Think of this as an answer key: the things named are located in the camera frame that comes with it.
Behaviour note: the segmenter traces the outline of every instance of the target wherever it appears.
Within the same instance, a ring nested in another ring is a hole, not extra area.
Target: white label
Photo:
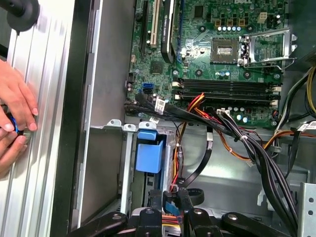
[[[164,100],[157,98],[156,105],[155,105],[155,111],[159,114],[163,114],[165,105],[166,105],[166,102]]]
[[[298,129],[298,131],[302,131],[302,132],[304,132],[304,131],[305,131],[305,129],[306,129],[308,126],[309,126],[309,124],[308,124],[308,123],[303,124],[302,126],[300,126],[300,128]]]
[[[252,160],[247,160],[246,163],[250,168],[256,165]]]
[[[316,130],[316,121],[311,122],[306,129],[307,130]]]
[[[149,121],[150,121],[150,122],[154,122],[155,124],[158,124],[158,123],[159,123],[159,119],[156,118],[156,117],[151,117],[151,118],[149,119]]]
[[[239,4],[239,3],[252,4],[252,1],[251,0],[235,0],[235,4]]]

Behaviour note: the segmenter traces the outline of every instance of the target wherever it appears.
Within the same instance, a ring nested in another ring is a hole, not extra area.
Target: metal frame
[[[316,236],[316,184],[301,184],[299,237]]]

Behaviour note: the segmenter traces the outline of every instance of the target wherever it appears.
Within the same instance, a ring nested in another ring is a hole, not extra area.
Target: expansion slot
[[[154,6],[153,6],[153,25],[152,25],[152,34],[150,38],[150,46],[152,48],[157,48],[160,2],[161,0],[155,0]]]
[[[172,45],[174,9],[176,0],[166,0],[164,2],[162,35],[161,35],[161,54],[166,63],[172,64],[175,58],[175,51]]]
[[[145,56],[145,53],[146,53],[148,16],[149,16],[149,3],[147,0],[145,0],[143,1],[142,31],[140,35],[140,45],[139,45],[139,50],[142,56]]]

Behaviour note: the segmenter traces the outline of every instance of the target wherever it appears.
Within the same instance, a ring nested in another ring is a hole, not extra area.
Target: chip
[[[152,61],[150,64],[150,73],[151,74],[162,74],[163,73],[163,62]]]
[[[194,18],[203,18],[203,6],[195,6],[194,8]]]
[[[238,40],[214,39],[211,54],[212,63],[234,64],[238,58]]]

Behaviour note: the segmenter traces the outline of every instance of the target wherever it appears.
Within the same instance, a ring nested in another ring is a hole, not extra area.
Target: blue drive bracket
[[[136,170],[157,174],[162,168],[164,140],[159,140],[157,131],[140,130],[136,156]]]

